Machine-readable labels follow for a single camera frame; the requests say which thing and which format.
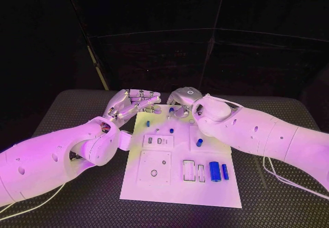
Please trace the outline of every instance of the white board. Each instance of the white board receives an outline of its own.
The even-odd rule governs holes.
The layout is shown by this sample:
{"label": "white board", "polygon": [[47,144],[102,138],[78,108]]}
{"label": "white board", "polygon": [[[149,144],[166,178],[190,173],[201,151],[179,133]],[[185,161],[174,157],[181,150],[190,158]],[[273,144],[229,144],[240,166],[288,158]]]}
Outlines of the white board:
{"label": "white board", "polygon": [[[192,116],[168,119],[169,108],[178,110],[179,105],[161,106],[162,114],[138,114],[120,199],[242,208],[230,146],[200,132]],[[174,147],[172,140],[165,143],[165,139],[172,139],[166,136],[174,136]],[[204,143],[197,147],[200,138]],[[185,160],[194,161],[192,166],[187,162],[185,171],[190,176],[195,173],[195,181],[184,181]],[[210,162],[218,162],[220,167],[227,164],[230,180],[224,179],[221,169],[221,181],[211,181]]]}

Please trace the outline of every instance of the white cable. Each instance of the white cable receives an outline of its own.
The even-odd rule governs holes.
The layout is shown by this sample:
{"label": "white cable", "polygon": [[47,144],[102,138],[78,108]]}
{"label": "white cable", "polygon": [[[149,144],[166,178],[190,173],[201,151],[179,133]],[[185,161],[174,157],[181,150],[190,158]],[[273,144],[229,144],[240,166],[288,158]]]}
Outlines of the white cable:
{"label": "white cable", "polygon": [[15,203],[12,203],[2,211],[0,211],[0,213],[14,205]]}
{"label": "white cable", "polygon": [[283,178],[282,176],[279,176],[279,175],[276,174],[276,169],[275,169],[275,166],[273,166],[272,158],[269,158],[269,161],[270,161],[270,165],[272,165],[272,168],[273,168],[273,172],[266,168],[266,157],[263,157],[263,167],[265,167],[266,171],[268,171],[270,174],[273,174],[273,175],[276,176],[276,178],[278,178],[282,182],[285,182],[286,184],[292,185],[292,186],[296,187],[296,188],[301,188],[301,189],[306,190],[308,192],[314,193],[314,194],[318,195],[319,197],[322,197],[322,198],[325,198],[325,199],[329,200],[329,196],[327,196],[327,195],[318,193],[317,191],[309,190],[308,188],[305,188],[304,186],[301,186],[299,184],[296,184],[295,182],[292,182],[291,180],[288,180],[286,178]]}
{"label": "white cable", "polygon": [[63,190],[64,186],[65,186],[65,184],[61,186],[61,188],[58,189],[58,191],[55,192],[55,194],[52,195],[52,197],[51,197],[40,206],[34,207],[34,208],[29,209],[29,210],[25,210],[25,211],[22,211],[22,212],[19,212],[19,213],[15,214],[15,215],[11,215],[11,216],[8,216],[8,217],[5,217],[5,218],[0,218],[0,221],[9,219],[9,218],[12,218],[12,217],[15,217],[16,215],[22,215],[22,214],[25,214],[27,212],[32,211],[34,209],[40,208],[40,207],[41,207],[41,206],[42,206],[42,205],[55,197],[55,195],[58,194],[58,192]]}

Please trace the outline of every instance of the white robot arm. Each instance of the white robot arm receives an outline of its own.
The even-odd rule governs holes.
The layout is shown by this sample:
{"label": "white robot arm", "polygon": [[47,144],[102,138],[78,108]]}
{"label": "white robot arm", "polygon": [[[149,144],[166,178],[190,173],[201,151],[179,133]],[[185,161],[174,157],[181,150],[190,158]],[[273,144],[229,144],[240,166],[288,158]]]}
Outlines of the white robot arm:
{"label": "white robot arm", "polygon": [[192,112],[201,132],[243,152],[276,158],[309,173],[329,190],[329,134],[314,131],[240,104],[179,88],[168,104],[182,104],[175,115]]}
{"label": "white robot arm", "polygon": [[0,153],[0,206],[29,199],[107,164],[117,148],[129,150],[130,134],[120,131],[138,112],[161,113],[161,94],[122,90],[103,117],[78,127],[35,137]]}

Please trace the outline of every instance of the blue object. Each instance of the blue object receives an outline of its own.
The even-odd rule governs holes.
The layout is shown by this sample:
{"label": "blue object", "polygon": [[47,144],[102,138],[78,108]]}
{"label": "blue object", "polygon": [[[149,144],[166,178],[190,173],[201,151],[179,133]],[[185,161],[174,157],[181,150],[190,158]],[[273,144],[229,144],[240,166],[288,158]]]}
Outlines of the blue object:
{"label": "blue object", "polygon": [[220,163],[217,161],[210,162],[210,167],[211,167],[211,181],[220,182],[221,181]]}
{"label": "blue object", "polygon": [[197,146],[198,146],[198,147],[201,147],[203,142],[204,142],[204,140],[203,140],[203,139],[200,139],[200,140],[198,140],[198,142],[197,142]]}
{"label": "blue object", "polygon": [[223,173],[224,173],[224,179],[229,180],[229,167],[227,167],[227,164],[223,164]]}

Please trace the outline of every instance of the table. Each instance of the table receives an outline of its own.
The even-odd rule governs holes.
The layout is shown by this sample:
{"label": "table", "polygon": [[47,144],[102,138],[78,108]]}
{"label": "table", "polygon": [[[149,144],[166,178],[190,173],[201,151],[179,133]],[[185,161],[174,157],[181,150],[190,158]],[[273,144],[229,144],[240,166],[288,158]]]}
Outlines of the table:
{"label": "table", "polygon": [[[50,108],[34,136],[84,124],[103,115],[117,91],[67,90]],[[162,93],[165,104],[169,93]],[[291,98],[226,96],[292,124],[318,130],[304,104]],[[135,119],[122,127],[133,132]],[[112,161],[93,167],[67,183],[55,198],[35,211],[0,222],[6,227],[329,227],[329,201],[282,183],[263,169],[263,158],[233,149],[243,209],[120,200],[129,152],[119,149]],[[275,161],[279,175],[328,194],[298,168]],[[40,205],[55,191],[16,203],[3,216]]]}

